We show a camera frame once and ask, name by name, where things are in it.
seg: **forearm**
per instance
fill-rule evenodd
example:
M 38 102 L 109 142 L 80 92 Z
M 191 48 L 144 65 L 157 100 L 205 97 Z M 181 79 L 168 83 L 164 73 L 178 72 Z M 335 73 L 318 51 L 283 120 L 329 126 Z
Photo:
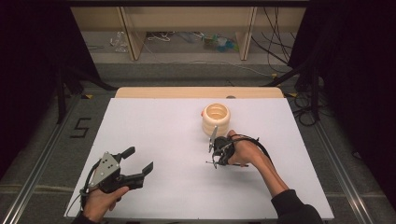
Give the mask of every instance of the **forearm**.
M 262 175 L 262 179 L 264 180 L 265 185 L 269 189 L 272 197 L 275 197 L 279 193 L 289 189 L 289 187 L 276 172 L 274 165 L 271 163 L 268 157 L 264 155 L 257 156 L 252 160 L 252 164 Z

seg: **black curtain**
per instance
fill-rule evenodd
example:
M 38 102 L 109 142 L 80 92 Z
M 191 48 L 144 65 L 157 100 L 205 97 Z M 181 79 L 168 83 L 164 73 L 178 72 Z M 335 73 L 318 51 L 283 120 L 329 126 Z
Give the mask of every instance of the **black curtain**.
M 0 30 L 3 175 L 45 112 L 60 71 L 62 83 L 75 94 L 83 91 L 80 80 L 100 82 L 100 78 L 70 7 L 35 0 L 0 1 Z
M 391 1 L 346 1 L 349 11 L 317 64 L 336 117 L 396 209 L 396 7 Z M 290 66 L 312 51 L 321 24 L 340 8 L 309 8 Z

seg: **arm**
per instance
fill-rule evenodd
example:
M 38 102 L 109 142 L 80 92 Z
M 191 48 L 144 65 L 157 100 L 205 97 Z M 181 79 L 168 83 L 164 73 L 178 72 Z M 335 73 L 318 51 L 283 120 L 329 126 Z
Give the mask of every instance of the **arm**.
M 233 139 L 240 137 L 234 130 L 230 130 L 228 135 L 232 136 Z M 318 211 L 313 206 L 303 204 L 300 201 L 295 190 L 289 189 L 276 172 L 270 159 L 256 145 L 249 141 L 237 141 L 234 142 L 234 146 L 235 153 L 228 160 L 228 163 L 240 163 L 241 166 L 251 163 L 257 168 L 273 197 L 271 202 L 278 215 L 278 224 L 323 223 Z

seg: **human hand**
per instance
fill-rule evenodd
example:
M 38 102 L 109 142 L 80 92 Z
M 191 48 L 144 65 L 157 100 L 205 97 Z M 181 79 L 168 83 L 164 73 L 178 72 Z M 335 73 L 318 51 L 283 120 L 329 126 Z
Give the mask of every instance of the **human hand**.
M 230 130 L 227 134 L 228 137 L 232 136 L 232 139 L 238 139 L 241 136 L 238 135 L 234 130 Z M 249 141 L 237 141 L 233 143 L 235 153 L 228 159 L 229 164 L 239 163 L 241 166 L 245 166 L 247 163 L 251 163 L 257 167 L 259 162 L 263 160 L 269 160 L 262 151 Z
M 116 206 L 117 199 L 120 199 L 128 191 L 128 187 L 119 188 L 108 194 L 99 189 L 91 191 L 83 215 L 93 222 L 101 222 L 107 210 L 112 211 Z

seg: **beige tape roll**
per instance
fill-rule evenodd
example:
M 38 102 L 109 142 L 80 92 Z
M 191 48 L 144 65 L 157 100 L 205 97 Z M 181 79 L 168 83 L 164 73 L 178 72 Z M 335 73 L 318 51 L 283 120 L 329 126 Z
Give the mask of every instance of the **beige tape roll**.
M 215 126 L 218 126 L 216 137 L 224 136 L 228 132 L 230 110 L 222 104 L 212 104 L 202 112 L 202 127 L 207 135 L 212 135 Z

